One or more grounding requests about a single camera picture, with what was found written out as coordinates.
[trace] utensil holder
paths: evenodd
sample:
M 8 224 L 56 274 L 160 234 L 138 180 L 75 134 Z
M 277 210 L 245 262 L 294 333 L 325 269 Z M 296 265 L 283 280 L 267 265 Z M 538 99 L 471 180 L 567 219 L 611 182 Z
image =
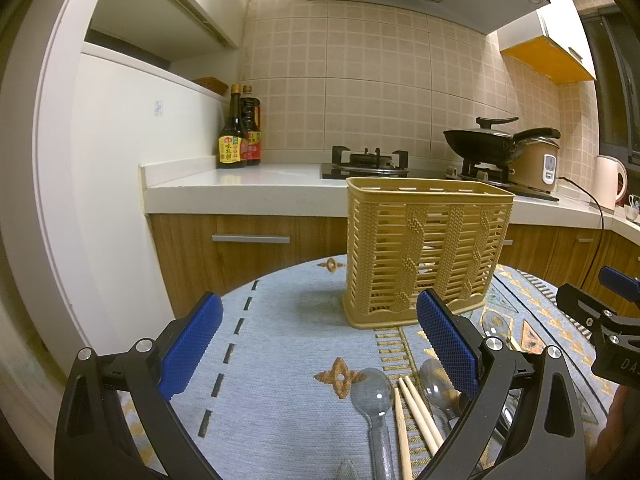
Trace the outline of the utensil holder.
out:
M 482 182 L 348 178 L 347 288 L 356 328 L 414 324 L 432 287 L 456 313 L 484 305 L 514 195 Z

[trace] pan handle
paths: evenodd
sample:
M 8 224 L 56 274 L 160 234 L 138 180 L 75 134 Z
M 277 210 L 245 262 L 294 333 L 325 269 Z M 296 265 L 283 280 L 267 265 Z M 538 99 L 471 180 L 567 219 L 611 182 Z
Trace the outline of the pan handle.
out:
M 513 136 L 513 142 L 520 142 L 521 140 L 534 139 L 535 137 L 546 137 L 547 139 L 559 139 L 560 132 L 555 128 L 532 128 L 530 130 L 524 130 Z
M 476 117 L 476 123 L 485 130 L 490 130 L 494 124 L 506 124 L 517 121 L 519 117 L 509 117 L 508 119 L 485 119 L 484 117 Z

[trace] metal screw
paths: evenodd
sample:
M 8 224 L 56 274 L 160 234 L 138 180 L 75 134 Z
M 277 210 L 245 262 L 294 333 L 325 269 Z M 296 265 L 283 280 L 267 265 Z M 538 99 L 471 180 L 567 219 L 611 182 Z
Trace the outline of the metal screw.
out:
M 80 359 L 81 361 L 86 361 L 89 357 L 91 357 L 90 348 L 83 348 L 81 351 L 78 352 L 78 359 Z
M 151 347 L 154 345 L 154 342 L 151 339 L 141 339 L 136 343 L 136 350 L 138 352 L 149 352 Z
M 486 339 L 486 345 L 494 351 L 502 350 L 502 341 L 500 341 L 497 337 L 488 337 Z
M 562 355 L 562 352 L 557 346 L 548 346 L 546 348 L 546 353 L 548 353 L 553 359 L 559 359 Z

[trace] soy sauce bottle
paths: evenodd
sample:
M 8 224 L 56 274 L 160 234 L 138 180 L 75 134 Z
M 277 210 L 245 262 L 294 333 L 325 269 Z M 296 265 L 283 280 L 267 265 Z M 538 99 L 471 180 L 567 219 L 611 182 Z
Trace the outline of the soy sauce bottle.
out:
M 246 155 L 248 166 L 260 164 L 260 126 L 258 125 L 260 100 L 254 97 L 253 90 L 251 85 L 244 85 L 240 99 L 242 122 L 249 133 Z
M 240 85 L 231 85 L 229 118 L 218 135 L 218 168 L 244 168 L 248 151 L 248 132 L 240 113 Z

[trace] wok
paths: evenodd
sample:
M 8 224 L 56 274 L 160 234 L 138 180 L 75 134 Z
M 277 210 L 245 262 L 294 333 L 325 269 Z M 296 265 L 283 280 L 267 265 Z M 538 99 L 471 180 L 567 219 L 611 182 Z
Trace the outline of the wok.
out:
M 494 164 L 504 168 L 516 160 L 524 151 L 527 139 L 547 137 L 559 139 L 560 132 L 555 128 L 532 128 L 514 134 L 492 129 L 494 124 L 506 124 L 517 121 L 518 117 L 509 119 L 476 118 L 480 128 L 469 130 L 447 130 L 444 137 L 447 144 L 467 162 Z

